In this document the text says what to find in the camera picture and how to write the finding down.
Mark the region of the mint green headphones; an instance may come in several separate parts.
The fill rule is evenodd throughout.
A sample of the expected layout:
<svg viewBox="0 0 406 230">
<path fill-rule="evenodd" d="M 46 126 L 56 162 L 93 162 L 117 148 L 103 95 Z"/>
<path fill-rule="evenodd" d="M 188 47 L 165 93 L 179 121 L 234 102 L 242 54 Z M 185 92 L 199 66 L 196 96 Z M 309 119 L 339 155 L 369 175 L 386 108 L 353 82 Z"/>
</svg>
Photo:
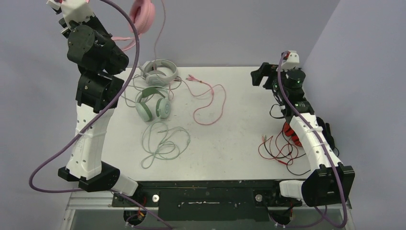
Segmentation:
<svg viewBox="0 0 406 230">
<path fill-rule="evenodd" d="M 141 167 L 148 169 L 155 160 L 171 161 L 178 158 L 191 143 L 191 135 L 181 127 L 170 128 L 166 122 L 171 114 L 169 90 L 161 86 L 142 89 L 135 98 L 135 109 L 148 123 L 141 135 L 141 148 L 148 154 Z"/>
</svg>

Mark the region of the pink cat-ear headphones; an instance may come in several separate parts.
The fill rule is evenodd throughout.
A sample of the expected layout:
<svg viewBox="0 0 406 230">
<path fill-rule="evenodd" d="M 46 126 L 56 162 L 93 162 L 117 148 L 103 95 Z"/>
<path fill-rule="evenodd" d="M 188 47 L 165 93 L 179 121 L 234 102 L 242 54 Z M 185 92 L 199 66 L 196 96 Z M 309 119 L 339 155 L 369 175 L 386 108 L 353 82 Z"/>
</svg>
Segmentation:
<svg viewBox="0 0 406 230">
<path fill-rule="evenodd" d="M 131 25 L 135 26 L 135 28 L 137 29 L 138 35 L 145 34 L 151 28 L 151 26 L 154 22 L 155 16 L 156 16 L 155 5 L 150 0 L 135 0 L 131 7 L 130 12 L 129 12 Z M 209 87 L 209 89 L 207 91 L 205 91 L 201 94 L 191 93 L 192 96 L 200 97 L 200 96 L 205 95 L 206 93 L 210 93 L 210 95 L 211 95 L 211 100 L 208 105 L 199 107 L 193 112 L 192 116 L 193 116 L 194 121 L 197 124 L 202 125 L 202 126 L 210 126 L 210 125 L 217 123 L 222 118 L 223 113 L 224 113 L 224 106 L 225 106 L 225 102 L 226 102 L 226 92 L 224 92 L 224 100 L 222 103 L 219 117 L 216 120 L 214 120 L 213 122 L 203 123 L 203 122 L 200 122 L 197 120 L 197 118 L 196 118 L 197 112 L 211 106 L 211 104 L 214 102 L 214 97 L 215 97 L 214 88 L 216 87 L 216 85 L 212 86 L 205 81 L 197 79 L 193 75 L 188 75 L 188 77 L 186 78 L 186 81 L 198 82 L 200 84 L 204 84 Z"/>
</svg>

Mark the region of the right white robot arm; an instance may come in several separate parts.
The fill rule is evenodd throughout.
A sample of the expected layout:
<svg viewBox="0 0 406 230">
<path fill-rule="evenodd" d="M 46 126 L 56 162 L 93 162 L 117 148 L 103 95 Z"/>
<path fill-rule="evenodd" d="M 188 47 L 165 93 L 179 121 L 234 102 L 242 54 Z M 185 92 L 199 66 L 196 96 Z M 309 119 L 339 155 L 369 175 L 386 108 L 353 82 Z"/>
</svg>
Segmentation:
<svg viewBox="0 0 406 230">
<path fill-rule="evenodd" d="M 262 63 L 251 72 L 252 85 L 272 90 L 279 100 L 281 112 L 298 136 L 308 158 L 311 174 L 305 180 L 284 180 L 271 191 L 271 199 L 283 205 L 290 198 L 303 200 L 309 207 L 346 203 L 355 178 L 351 166 L 345 166 L 335 155 L 325 138 L 323 127 L 305 98 L 302 85 L 305 73 L 301 69 L 280 70 L 277 65 Z"/>
</svg>

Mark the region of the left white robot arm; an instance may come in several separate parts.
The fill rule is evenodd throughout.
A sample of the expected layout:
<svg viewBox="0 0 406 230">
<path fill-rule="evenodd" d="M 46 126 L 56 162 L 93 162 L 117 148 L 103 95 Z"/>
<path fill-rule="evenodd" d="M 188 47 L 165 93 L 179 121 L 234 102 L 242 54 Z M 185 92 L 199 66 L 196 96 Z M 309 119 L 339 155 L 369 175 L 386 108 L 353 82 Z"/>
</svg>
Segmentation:
<svg viewBox="0 0 406 230">
<path fill-rule="evenodd" d="M 109 121 L 117 107 L 124 80 L 117 77 L 128 66 L 128 56 L 112 40 L 96 16 L 85 22 L 61 20 L 67 29 L 67 58 L 77 64 L 80 78 L 76 92 L 78 139 L 70 159 L 58 176 L 78 182 L 87 192 L 113 190 L 124 194 L 132 206 L 143 201 L 138 183 L 102 161 Z"/>
</svg>

